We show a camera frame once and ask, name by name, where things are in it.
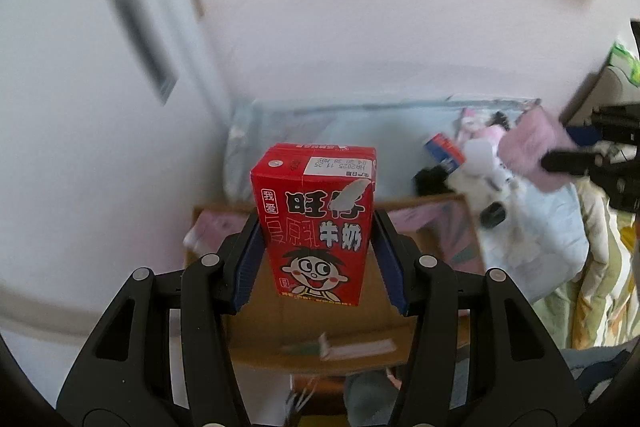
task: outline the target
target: cardboard box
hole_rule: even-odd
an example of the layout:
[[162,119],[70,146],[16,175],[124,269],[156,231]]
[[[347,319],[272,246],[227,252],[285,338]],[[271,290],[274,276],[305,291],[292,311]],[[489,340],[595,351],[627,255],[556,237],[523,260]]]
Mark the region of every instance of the cardboard box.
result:
[[376,150],[271,147],[251,171],[280,295],[357,306],[369,244]]
[[[457,208],[461,212],[445,211],[437,213],[433,226],[420,224],[420,212],[415,209],[434,206],[442,210]],[[434,254],[441,259],[445,254],[456,269],[484,273],[480,248],[475,234],[472,216],[468,211],[465,197],[458,194],[427,196],[395,203],[385,203],[380,207],[390,212],[409,213],[413,221],[404,221],[404,227],[396,223],[399,232],[414,238],[423,252]],[[248,214],[251,204],[226,206],[214,204],[194,208],[194,223],[203,211],[228,214],[238,212]],[[442,216],[458,216],[461,222],[446,223]],[[469,245],[459,243],[456,247],[450,235],[466,235]],[[211,251],[217,251],[212,245]],[[456,253],[455,248],[463,247]],[[187,253],[187,263],[196,261],[193,252]],[[366,369],[390,367],[406,363],[411,350],[415,328],[415,317],[402,317],[389,303],[385,285],[372,251],[367,253],[360,305],[326,306],[322,303],[283,298],[276,286],[264,256],[258,271],[249,302],[238,315],[225,317],[225,330],[229,352],[234,363],[276,369],[288,373],[314,375],[346,375]],[[305,343],[317,341],[323,333],[332,346],[364,345],[361,356],[351,359],[323,360],[317,353],[304,353]],[[369,346],[391,342],[392,351],[367,356]],[[460,317],[458,326],[458,347],[468,344],[469,325],[467,317]]]

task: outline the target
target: brown object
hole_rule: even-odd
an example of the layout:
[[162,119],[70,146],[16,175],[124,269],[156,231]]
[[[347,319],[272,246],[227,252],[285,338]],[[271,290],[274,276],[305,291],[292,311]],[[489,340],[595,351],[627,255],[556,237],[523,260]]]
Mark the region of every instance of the brown object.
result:
[[[466,203],[464,196],[459,194],[441,194],[385,203],[379,208],[398,210],[444,200]],[[194,208],[193,221],[203,210],[248,214],[252,208],[253,205],[250,204],[198,206]],[[421,249],[437,251],[437,241],[427,229],[408,235],[417,240]],[[188,264],[196,259],[196,255],[187,253]],[[280,297],[265,256],[249,302],[238,315],[225,318],[226,337],[234,363],[300,375],[346,375],[406,363],[415,328],[415,317],[402,317],[390,304],[378,263],[371,250],[367,253],[362,297],[357,307],[327,306],[313,301]],[[391,339],[396,350],[347,360],[321,360],[317,354],[290,354],[282,350],[284,346],[314,341],[322,333],[326,333],[332,346]],[[467,344],[468,340],[468,317],[461,317],[458,347]]]

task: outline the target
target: juice box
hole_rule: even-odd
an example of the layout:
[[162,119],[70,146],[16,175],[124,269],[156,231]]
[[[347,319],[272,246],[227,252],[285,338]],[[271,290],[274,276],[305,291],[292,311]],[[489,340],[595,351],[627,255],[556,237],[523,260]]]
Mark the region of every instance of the juice box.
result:
[[280,143],[265,153],[251,182],[278,293],[358,305],[375,181],[373,148]]

